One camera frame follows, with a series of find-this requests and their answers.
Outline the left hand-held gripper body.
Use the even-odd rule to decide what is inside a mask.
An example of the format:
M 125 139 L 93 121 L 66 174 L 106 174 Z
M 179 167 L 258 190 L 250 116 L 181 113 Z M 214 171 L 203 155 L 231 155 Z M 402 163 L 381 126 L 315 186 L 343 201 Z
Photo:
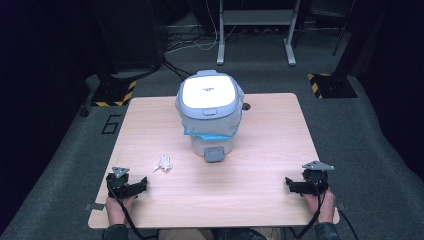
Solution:
M 106 177 L 108 195 L 115 199 L 125 199 L 138 194 L 135 185 L 129 185 L 129 169 L 113 167 Z

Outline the black stand base striped tape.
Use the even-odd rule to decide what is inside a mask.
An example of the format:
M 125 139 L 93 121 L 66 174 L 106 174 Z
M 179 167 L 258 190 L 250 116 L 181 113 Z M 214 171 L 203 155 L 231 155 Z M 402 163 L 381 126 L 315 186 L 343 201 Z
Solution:
M 329 73 L 307 75 L 312 91 L 318 99 L 356 98 L 357 94 L 346 78 Z
M 111 75 L 100 75 L 99 85 L 90 100 L 92 106 L 124 106 L 126 105 L 136 86 L 133 79 L 120 79 Z

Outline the person's right hand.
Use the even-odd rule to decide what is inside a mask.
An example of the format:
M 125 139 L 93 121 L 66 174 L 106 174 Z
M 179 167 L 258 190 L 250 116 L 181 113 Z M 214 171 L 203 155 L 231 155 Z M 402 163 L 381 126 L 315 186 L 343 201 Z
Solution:
M 330 189 L 320 197 L 310 194 L 304 194 L 303 197 L 312 214 L 319 212 L 316 220 L 318 224 L 333 223 L 336 197 Z

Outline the blue trash bag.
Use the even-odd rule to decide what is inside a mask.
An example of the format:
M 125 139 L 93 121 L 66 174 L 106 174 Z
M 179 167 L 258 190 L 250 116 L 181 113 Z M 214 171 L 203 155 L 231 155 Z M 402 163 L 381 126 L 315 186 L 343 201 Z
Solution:
M 242 119 L 242 100 L 224 106 L 192 108 L 178 99 L 175 102 L 184 134 L 202 140 L 227 140 L 233 137 Z

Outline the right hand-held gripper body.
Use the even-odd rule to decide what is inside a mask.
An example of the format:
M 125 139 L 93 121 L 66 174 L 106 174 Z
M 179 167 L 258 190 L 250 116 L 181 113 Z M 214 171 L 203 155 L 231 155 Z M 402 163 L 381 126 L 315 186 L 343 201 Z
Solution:
M 321 195 L 328 189 L 328 172 L 334 167 L 320 161 L 312 161 L 303 165 L 302 176 L 306 183 L 305 194 Z

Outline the white metal desk frame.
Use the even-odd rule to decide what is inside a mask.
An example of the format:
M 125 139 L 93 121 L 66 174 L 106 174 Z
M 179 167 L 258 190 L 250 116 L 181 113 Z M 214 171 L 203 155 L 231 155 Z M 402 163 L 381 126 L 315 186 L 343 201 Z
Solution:
M 292 9 L 282 10 L 225 10 L 224 0 L 219 0 L 219 45 L 216 63 L 224 64 L 225 59 L 225 26 L 288 26 L 287 37 L 283 39 L 289 66 L 296 65 L 293 52 L 292 38 L 298 18 L 301 0 L 294 0 Z

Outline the person's left hand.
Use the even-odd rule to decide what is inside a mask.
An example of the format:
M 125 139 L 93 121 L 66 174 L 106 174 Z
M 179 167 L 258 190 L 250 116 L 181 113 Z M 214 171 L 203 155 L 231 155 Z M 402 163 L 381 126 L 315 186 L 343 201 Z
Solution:
M 129 198 L 125 198 L 122 201 L 123 206 L 127 209 L 128 212 L 131 212 L 132 205 L 135 199 L 136 196 L 131 196 Z M 116 199 L 108 197 L 106 199 L 105 207 L 107 210 L 107 216 L 110 225 L 127 224 L 125 213 Z

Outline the white paper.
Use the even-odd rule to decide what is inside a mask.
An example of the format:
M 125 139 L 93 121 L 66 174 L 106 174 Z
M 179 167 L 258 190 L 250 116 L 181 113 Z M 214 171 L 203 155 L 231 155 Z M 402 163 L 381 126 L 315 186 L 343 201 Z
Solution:
M 170 158 L 166 155 L 160 157 L 159 162 L 153 167 L 152 172 L 156 172 L 159 169 L 167 172 L 168 170 L 173 168 L 173 163 Z

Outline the white pedal trash can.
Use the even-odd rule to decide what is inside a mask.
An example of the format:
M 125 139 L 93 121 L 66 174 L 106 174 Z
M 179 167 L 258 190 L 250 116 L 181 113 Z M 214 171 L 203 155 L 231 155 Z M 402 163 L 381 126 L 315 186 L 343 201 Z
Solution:
M 230 75 L 216 70 L 202 70 L 180 84 L 175 102 L 178 99 L 192 108 L 224 106 L 235 100 L 243 101 L 244 92 Z M 232 150 L 235 135 L 227 140 L 202 140 L 186 136 L 190 137 L 193 151 L 197 155 L 204 157 L 209 163 L 214 163 L 222 161 Z

